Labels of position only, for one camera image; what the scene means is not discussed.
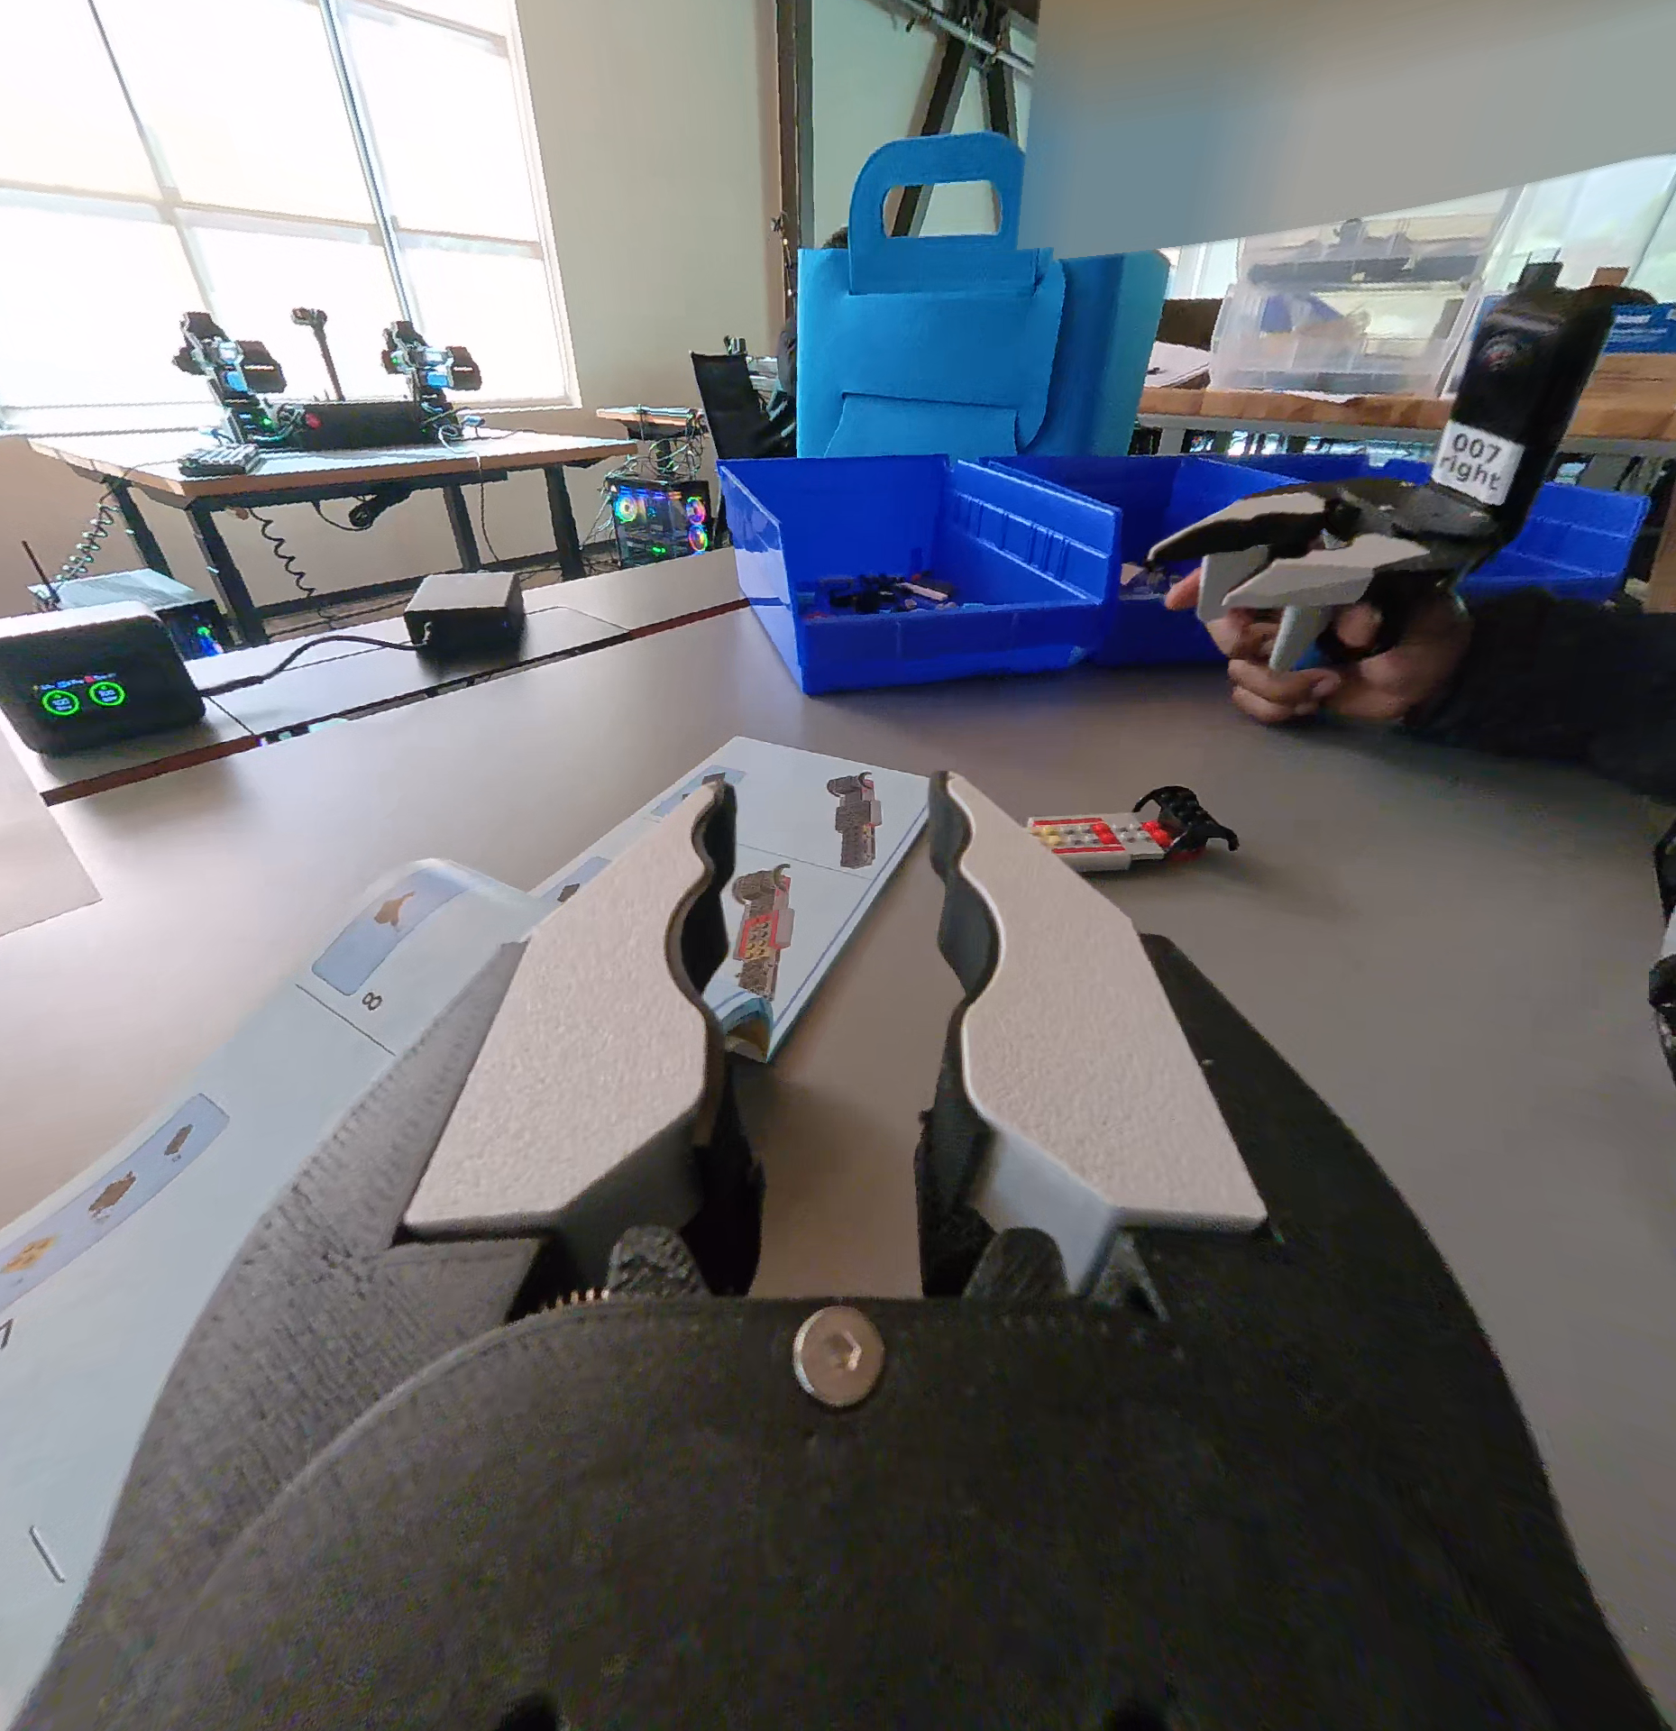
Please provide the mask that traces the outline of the clear plastic drawer stack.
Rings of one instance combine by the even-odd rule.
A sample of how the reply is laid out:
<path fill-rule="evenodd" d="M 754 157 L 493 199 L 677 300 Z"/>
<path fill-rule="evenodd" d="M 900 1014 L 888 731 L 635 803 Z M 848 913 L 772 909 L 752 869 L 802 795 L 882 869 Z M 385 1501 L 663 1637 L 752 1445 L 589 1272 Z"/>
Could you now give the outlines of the clear plastic drawer stack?
<path fill-rule="evenodd" d="M 1211 334 L 1211 386 L 1435 396 L 1501 225 L 1497 205 L 1347 217 L 1241 241 Z"/>

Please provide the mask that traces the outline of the black base box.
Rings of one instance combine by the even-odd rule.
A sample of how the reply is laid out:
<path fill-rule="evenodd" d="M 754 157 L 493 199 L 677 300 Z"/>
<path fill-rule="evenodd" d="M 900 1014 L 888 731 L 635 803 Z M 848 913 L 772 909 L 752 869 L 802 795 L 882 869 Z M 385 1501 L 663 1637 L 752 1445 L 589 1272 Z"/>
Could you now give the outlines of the black base box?
<path fill-rule="evenodd" d="M 274 416 L 290 450 L 387 450 L 439 442 L 437 416 L 417 400 L 282 400 Z"/>

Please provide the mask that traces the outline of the wooden desk with black legs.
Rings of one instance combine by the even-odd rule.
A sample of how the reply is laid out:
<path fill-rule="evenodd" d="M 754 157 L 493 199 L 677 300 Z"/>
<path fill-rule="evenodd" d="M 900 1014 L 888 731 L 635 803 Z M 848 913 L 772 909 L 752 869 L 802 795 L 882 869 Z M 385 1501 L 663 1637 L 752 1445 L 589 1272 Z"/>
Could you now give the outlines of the wooden desk with black legs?
<path fill-rule="evenodd" d="M 505 428 L 455 446 L 403 446 L 373 450 L 270 450 L 258 466 L 224 466 L 206 472 L 182 466 L 182 456 L 202 440 L 184 430 L 86 436 L 26 436 L 36 452 L 68 464 L 86 480 L 110 484 L 114 506 L 144 558 L 162 570 L 160 544 L 138 500 L 174 508 L 188 516 L 200 556 L 214 584 L 220 611 L 240 647 L 260 647 L 270 623 L 305 615 L 335 600 L 369 600 L 405 594 L 413 578 L 371 582 L 329 594 L 295 594 L 282 602 L 258 604 L 238 558 L 218 526 L 222 514 L 240 508 L 278 510 L 395 492 L 441 494 L 459 566 L 503 570 L 507 560 L 481 558 L 473 508 L 465 490 L 505 480 L 515 472 L 537 472 L 547 488 L 553 548 L 551 564 L 567 578 L 587 574 L 581 532 L 567 488 L 567 470 L 617 464 L 633 450 L 625 438 L 595 438 L 565 432 Z"/>

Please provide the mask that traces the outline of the large window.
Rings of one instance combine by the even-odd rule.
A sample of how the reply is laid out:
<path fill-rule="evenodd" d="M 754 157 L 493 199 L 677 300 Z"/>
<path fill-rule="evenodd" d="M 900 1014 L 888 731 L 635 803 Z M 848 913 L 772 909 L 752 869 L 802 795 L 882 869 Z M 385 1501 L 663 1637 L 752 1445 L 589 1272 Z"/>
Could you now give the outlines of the large window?
<path fill-rule="evenodd" d="M 329 394 L 401 396 L 383 328 L 477 400 L 577 402 L 517 3 L 0 1 L 0 434 L 190 426 L 180 316 Z"/>

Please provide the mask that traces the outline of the grey adjoining desk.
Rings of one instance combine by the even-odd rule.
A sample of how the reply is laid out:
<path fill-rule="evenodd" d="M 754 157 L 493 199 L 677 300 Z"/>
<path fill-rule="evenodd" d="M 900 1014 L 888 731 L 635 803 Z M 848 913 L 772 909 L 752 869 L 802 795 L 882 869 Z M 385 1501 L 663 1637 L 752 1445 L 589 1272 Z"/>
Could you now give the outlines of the grey adjoining desk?
<path fill-rule="evenodd" d="M 192 661 L 206 695 L 198 725 L 52 757 L 26 747 L 0 713 L 0 743 L 32 789 L 58 805 L 746 606 L 730 552 L 539 584 L 523 602 L 525 633 L 513 653 L 427 659 L 411 649 L 403 617 L 369 619 Z"/>

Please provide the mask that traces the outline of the brick instruction booklet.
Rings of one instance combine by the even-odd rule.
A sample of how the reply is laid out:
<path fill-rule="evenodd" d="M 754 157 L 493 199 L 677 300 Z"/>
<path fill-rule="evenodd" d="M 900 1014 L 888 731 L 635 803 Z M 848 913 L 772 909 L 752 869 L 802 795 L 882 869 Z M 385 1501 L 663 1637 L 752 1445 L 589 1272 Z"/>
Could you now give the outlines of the brick instruction booklet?
<path fill-rule="evenodd" d="M 0 1230 L 0 1726 L 114 1726 L 228 1545 L 365 1409 L 561 1296 L 547 1244 L 401 1228 L 525 941 L 699 781 L 736 789 L 724 1048 L 766 1060 L 928 779 L 736 737 L 543 889 L 373 891 L 130 1136 Z"/>

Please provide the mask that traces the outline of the wooden table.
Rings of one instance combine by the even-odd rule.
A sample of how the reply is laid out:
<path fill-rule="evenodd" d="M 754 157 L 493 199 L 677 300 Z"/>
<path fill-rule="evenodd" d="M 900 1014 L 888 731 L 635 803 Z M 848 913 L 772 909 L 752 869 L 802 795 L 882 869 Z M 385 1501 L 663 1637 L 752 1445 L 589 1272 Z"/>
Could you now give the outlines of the wooden table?
<path fill-rule="evenodd" d="M 1373 394 L 1355 398 L 1279 390 L 1195 390 L 1147 386 L 1137 418 L 1153 426 L 1205 430 L 1257 428 L 1269 434 L 1361 442 L 1427 442 L 1451 416 L 1453 398 Z M 1676 456 L 1676 406 L 1638 408 L 1580 402 L 1560 450 L 1584 454 Z"/>

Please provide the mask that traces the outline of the blue felt bag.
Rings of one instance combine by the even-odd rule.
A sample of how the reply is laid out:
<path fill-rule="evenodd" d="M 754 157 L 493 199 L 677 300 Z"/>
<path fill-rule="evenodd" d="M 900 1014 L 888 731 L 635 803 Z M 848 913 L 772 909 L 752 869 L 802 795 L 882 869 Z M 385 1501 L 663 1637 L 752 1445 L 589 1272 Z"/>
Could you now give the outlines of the blue felt bag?
<path fill-rule="evenodd" d="M 800 253 L 802 458 L 1020 452 L 1048 416 L 1066 266 L 1018 243 L 1022 149 L 994 131 L 880 145 L 852 185 L 848 247 Z M 980 181 L 990 231 L 892 237 L 896 187 Z"/>
<path fill-rule="evenodd" d="M 1032 452 L 1129 450 L 1171 264 L 1159 249 L 1068 257 L 1050 402 Z"/>

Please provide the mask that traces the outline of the person's right hand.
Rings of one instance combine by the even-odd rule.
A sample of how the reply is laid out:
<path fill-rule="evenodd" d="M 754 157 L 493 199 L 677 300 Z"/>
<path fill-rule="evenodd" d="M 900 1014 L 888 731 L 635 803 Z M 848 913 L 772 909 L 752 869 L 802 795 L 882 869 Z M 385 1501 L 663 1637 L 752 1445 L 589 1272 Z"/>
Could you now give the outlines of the person's right hand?
<path fill-rule="evenodd" d="M 1437 594 L 1411 617 L 1395 647 L 1285 673 L 1269 665 L 1277 633 L 1271 613 L 1229 609 L 1209 621 L 1207 631 L 1227 659 L 1233 703 L 1259 723 L 1303 723 L 1319 715 L 1401 723 L 1447 691 L 1469 651 L 1473 621 L 1453 594 Z"/>

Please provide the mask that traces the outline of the black office chair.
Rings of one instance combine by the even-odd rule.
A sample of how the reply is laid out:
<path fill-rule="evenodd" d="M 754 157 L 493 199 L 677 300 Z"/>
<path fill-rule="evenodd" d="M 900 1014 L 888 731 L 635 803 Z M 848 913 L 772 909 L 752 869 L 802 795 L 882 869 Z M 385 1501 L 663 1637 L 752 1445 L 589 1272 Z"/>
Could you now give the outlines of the black office chair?
<path fill-rule="evenodd" d="M 762 400 L 748 356 L 691 352 L 701 410 L 720 460 L 790 458 L 798 452 L 796 400 L 780 386 Z"/>

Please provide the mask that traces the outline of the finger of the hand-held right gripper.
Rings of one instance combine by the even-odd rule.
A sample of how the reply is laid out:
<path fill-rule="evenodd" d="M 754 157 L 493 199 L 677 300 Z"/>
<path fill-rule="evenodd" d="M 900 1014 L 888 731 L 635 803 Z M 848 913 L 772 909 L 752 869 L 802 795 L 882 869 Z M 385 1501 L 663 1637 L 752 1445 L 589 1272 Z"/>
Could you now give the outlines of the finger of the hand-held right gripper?
<path fill-rule="evenodd" d="M 1357 538 L 1299 556 L 1259 560 L 1261 548 L 1209 554 L 1199 566 L 1197 617 L 1229 609 L 1281 609 L 1269 665 L 1289 673 L 1313 651 L 1341 608 L 1361 602 L 1383 566 L 1395 562 L 1393 538 Z"/>
<path fill-rule="evenodd" d="M 1175 530 L 1151 546 L 1149 570 L 1203 556 L 1263 552 L 1265 564 L 1305 562 L 1325 570 L 1375 570 L 1383 540 L 1369 534 L 1363 498 L 1341 480 L 1269 488 Z"/>

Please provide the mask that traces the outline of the black power adapter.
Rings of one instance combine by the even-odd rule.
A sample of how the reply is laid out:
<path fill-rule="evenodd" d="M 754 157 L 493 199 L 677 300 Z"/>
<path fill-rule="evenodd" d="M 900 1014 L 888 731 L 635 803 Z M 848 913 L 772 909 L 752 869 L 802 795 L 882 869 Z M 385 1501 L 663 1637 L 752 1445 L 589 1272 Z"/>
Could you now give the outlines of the black power adapter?
<path fill-rule="evenodd" d="M 427 659 L 513 653 L 525 633 L 521 574 L 429 574 L 403 609 L 411 649 Z"/>

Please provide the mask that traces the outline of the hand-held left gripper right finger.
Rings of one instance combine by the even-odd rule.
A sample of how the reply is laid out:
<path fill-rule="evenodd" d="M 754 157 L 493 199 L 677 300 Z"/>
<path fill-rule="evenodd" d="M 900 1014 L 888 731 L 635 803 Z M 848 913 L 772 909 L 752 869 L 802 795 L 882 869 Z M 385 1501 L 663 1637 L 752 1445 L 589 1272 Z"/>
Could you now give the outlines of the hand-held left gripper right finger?
<path fill-rule="evenodd" d="M 918 1270 L 956 1296 L 1012 1230 L 1090 1296 L 1143 1228 L 1269 1218 L 1133 921 L 956 771 L 930 783 L 956 976 L 916 1148 Z"/>

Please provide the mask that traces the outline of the grey box with antenna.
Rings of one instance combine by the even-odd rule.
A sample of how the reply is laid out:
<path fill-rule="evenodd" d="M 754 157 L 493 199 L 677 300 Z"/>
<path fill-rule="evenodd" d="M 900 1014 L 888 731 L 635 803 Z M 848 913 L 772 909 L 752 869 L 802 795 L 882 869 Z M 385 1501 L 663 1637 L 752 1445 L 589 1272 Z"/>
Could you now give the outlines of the grey box with antenna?
<path fill-rule="evenodd" d="M 40 611 L 74 611 L 112 604 L 136 604 L 154 611 L 184 659 L 204 659 L 234 651 L 240 641 L 212 594 L 202 594 L 174 576 L 152 568 L 112 574 L 64 570 L 48 576 L 26 540 L 20 542 L 40 582 L 28 586 Z"/>

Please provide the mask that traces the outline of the lit computer tower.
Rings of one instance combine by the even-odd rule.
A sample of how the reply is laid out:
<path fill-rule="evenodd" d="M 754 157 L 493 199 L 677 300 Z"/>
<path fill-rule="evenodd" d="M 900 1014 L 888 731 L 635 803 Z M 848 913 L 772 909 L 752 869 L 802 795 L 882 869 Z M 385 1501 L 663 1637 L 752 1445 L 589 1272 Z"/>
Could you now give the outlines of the lit computer tower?
<path fill-rule="evenodd" d="M 609 508 L 621 568 L 712 548 L 712 494 L 705 480 L 611 480 Z"/>

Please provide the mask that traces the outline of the grey red brick model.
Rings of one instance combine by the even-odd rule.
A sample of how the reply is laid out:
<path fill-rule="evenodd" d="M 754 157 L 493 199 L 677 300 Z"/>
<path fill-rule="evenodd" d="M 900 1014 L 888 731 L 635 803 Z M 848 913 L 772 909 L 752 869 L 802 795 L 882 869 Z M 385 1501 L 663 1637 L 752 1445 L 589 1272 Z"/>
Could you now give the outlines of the grey red brick model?
<path fill-rule="evenodd" d="M 1042 815 L 1024 827 L 1082 875 L 1193 859 L 1211 845 L 1239 849 L 1237 833 L 1219 823 L 1191 787 L 1177 783 L 1153 787 L 1126 813 Z"/>

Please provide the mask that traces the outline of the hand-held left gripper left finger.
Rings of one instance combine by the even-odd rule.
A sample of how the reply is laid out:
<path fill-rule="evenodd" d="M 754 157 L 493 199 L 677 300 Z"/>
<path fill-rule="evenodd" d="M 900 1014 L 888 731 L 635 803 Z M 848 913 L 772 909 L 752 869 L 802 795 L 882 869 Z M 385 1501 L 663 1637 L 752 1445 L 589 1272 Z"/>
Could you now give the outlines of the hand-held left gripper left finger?
<path fill-rule="evenodd" d="M 728 781 L 699 781 L 525 941 L 407 1238 L 541 1242 L 565 1288 L 597 1288 L 627 1230 L 669 1226 L 710 1288 L 752 1286 L 762 1164 L 705 1000 L 736 815 Z"/>

